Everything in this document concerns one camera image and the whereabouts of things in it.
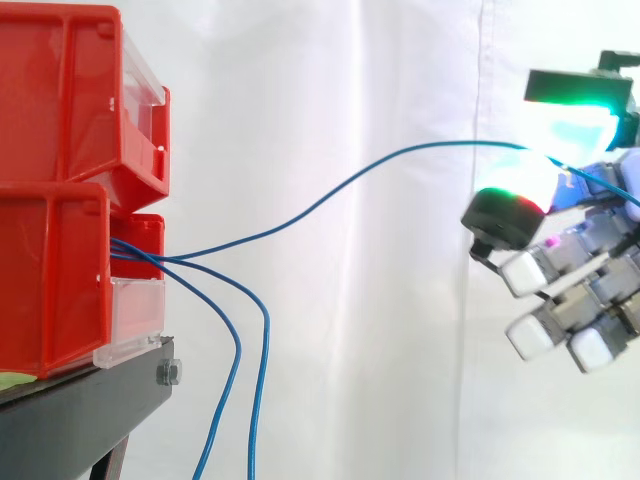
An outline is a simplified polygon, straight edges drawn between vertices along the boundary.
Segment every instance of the white curtain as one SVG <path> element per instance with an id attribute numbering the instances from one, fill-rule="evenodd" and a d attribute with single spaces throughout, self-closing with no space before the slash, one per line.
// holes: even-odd
<path id="1" fill-rule="evenodd" d="M 637 0 L 117 2 L 172 91 L 167 250 L 262 231 L 404 146 L 514 140 L 531 67 L 588 70 L 640 50 Z M 273 237 L 204 259 L 273 316 L 258 443 L 266 480 L 636 479 L 631 348 L 581 376 L 562 351 L 524 364 L 513 301 L 469 265 L 459 223 L 498 152 L 393 160 Z M 261 317 L 199 273 L 237 324 L 241 370 L 204 478 L 246 475 Z M 122 478 L 190 478 L 233 355 L 206 305 L 168 283 L 183 383 L 132 435 Z"/>

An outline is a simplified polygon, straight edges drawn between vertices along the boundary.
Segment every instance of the robotic hand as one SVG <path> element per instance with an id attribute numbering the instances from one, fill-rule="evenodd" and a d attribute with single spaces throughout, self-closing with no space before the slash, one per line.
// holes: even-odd
<path id="1" fill-rule="evenodd" d="M 640 148 L 634 147 L 640 117 L 631 96 L 632 80 L 619 73 L 620 67 L 634 66 L 640 66 L 640 55 L 605 51 L 598 69 L 587 75 L 532 71 L 525 100 L 553 108 L 605 106 L 615 117 L 613 130 L 605 124 L 585 126 L 584 116 L 576 124 L 556 122 L 551 130 L 564 145 L 556 150 L 541 145 L 541 153 L 560 160 L 562 154 L 573 153 L 574 164 L 569 165 L 582 167 L 580 159 L 593 160 L 593 154 L 600 156 L 605 149 L 627 149 L 612 164 L 595 163 L 583 170 L 637 197 Z M 608 128 L 610 133 L 603 135 Z M 576 150 L 577 139 L 588 150 Z M 603 139 L 603 150 L 596 151 L 594 146 Z M 535 294 L 543 299 L 507 328 L 519 355 L 530 360 L 566 341 L 580 370 L 588 373 L 611 363 L 640 336 L 640 208 L 582 177 L 560 175 L 556 181 L 546 208 L 517 193 L 483 188 L 462 223 L 474 233 L 472 258 L 498 273 L 514 297 Z M 576 207 L 587 209 L 584 222 L 528 245 L 546 215 Z M 497 267 L 489 261 L 494 250 L 518 253 Z M 544 293 L 570 273 L 577 276 L 572 284 L 553 297 Z"/>

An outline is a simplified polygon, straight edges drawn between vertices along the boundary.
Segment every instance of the green tape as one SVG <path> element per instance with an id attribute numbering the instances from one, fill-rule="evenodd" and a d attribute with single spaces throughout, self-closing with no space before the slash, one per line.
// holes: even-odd
<path id="1" fill-rule="evenodd" d="M 14 387 L 16 385 L 35 382 L 37 379 L 38 377 L 34 377 L 33 375 L 26 375 L 24 373 L 1 372 L 0 391 Z"/>

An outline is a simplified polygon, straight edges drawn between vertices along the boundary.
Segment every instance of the black metal stand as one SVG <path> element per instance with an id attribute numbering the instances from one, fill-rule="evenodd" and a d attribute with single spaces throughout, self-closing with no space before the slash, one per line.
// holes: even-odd
<path id="1" fill-rule="evenodd" d="M 129 433 L 171 396 L 158 381 L 173 339 L 109 370 L 69 375 L 0 392 L 0 475 L 7 479 L 120 477 Z"/>

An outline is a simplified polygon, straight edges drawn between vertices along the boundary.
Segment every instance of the white fingertip pad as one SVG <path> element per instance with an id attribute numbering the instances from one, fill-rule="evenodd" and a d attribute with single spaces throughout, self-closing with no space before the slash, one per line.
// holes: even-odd
<path id="1" fill-rule="evenodd" d="M 522 297 L 546 287 L 547 279 L 529 252 L 523 252 L 500 267 L 500 276 L 515 297 Z"/>
<path id="2" fill-rule="evenodd" d="M 523 360 L 531 360 L 555 347 L 553 339 L 533 315 L 527 315 L 507 330 L 507 337 Z"/>
<path id="3" fill-rule="evenodd" d="M 594 328 L 585 328 L 569 340 L 574 358 L 585 372 L 592 372 L 613 362 L 609 346 Z"/>

